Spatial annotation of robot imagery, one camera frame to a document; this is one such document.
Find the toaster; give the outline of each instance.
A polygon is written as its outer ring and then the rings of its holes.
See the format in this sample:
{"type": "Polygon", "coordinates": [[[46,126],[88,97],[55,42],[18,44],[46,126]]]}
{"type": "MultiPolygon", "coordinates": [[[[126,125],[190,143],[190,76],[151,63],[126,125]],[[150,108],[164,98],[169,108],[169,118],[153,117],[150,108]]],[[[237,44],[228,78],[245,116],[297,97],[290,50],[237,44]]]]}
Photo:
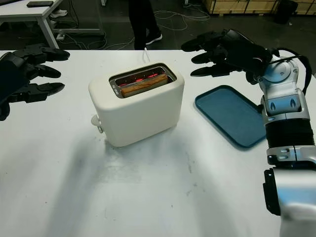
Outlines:
{"type": "Polygon", "coordinates": [[[104,75],[89,84],[91,122],[115,147],[140,141],[177,124],[183,88],[183,77],[164,63],[104,75]]]}

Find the blue tray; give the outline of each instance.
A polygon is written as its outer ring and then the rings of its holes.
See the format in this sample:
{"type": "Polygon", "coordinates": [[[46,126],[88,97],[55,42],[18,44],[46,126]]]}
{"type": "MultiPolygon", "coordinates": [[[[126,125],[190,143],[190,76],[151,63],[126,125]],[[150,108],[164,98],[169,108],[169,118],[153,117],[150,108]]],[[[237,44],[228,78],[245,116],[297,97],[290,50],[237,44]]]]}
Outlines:
{"type": "Polygon", "coordinates": [[[266,138],[266,130],[257,106],[228,85],[199,95],[196,107],[229,140],[242,148],[250,148],[266,138]]]}

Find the person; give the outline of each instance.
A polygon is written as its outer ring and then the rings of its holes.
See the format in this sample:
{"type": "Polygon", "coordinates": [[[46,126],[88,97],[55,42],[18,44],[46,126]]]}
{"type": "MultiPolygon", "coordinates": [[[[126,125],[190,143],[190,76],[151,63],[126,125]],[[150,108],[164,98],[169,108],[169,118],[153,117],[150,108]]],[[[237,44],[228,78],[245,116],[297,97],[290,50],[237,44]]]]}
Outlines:
{"type": "Polygon", "coordinates": [[[51,18],[55,19],[60,16],[66,16],[68,14],[67,10],[62,10],[59,7],[56,7],[55,10],[49,15],[51,18]]]}
{"type": "Polygon", "coordinates": [[[162,34],[149,0],[128,0],[128,13],[135,36],[135,50],[144,50],[146,45],[162,39],[162,34]]]}

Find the gray floor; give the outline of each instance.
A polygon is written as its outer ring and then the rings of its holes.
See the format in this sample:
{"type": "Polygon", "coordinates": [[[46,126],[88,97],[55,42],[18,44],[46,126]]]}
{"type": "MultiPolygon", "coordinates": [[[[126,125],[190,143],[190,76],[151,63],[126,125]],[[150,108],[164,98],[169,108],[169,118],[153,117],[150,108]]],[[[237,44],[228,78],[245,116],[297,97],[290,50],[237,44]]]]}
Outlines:
{"type": "MultiPolygon", "coordinates": [[[[104,31],[107,34],[107,45],[129,42],[133,38],[133,32],[128,19],[127,0],[108,0],[106,7],[102,7],[98,2],[98,9],[101,15],[104,31]]],[[[154,11],[168,10],[175,11],[190,16],[203,16],[195,8],[184,8],[182,0],[151,0],[154,11]]],[[[73,0],[76,12],[80,20],[80,27],[97,27],[97,7],[94,1],[73,0]]],[[[199,4],[198,0],[190,1],[199,4]]],[[[64,0],[61,8],[69,9],[69,2],[64,0]]],[[[72,21],[70,15],[58,20],[72,21]]],[[[224,17],[211,16],[207,21],[195,21],[186,19],[186,23],[181,16],[173,16],[169,19],[157,19],[161,25],[163,40],[155,42],[149,49],[179,49],[181,44],[194,38],[196,35],[211,31],[233,28],[243,32],[257,44],[264,47],[288,47],[302,55],[309,57],[314,72],[316,71],[316,17],[314,16],[293,16],[291,24],[279,25],[273,22],[272,16],[249,16],[249,15],[226,15],[224,17]]],[[[73,26],[72,22],[63,22],[59,27],[73,26]]],[[[102,37],[87,35],[72,35],[77,41],[82,41],[85,45],[90,42],[102,40],[102,37]]],[[[0,27],[0,49],[18,49],[27,44],[45,42],[39,29],[34,25],[26,27],[24,23],[14,23],[11,29],[6,24],[0,27]]],[[[63,49],[78,49],[71,40],[65,39],[67,44],[59,44],[63,49]]],[[[103,42],[90,45],[98,48],[103,42]]],[[[124,49],[133,49],[130,44],[124,49]]]]}

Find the black pants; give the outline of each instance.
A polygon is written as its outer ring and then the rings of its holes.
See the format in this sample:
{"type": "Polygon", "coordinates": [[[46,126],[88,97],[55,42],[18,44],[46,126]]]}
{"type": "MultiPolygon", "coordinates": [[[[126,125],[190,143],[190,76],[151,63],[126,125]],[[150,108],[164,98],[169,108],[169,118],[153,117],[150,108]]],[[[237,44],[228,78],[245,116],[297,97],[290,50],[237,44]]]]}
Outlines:
{"type": "Polygon", "coordinates": [[[150,33],[159,32],[152,5],[149,0],[128,0],[129,20],[135,35],[135,49],[146,46],[146,29],[150,33]]]}

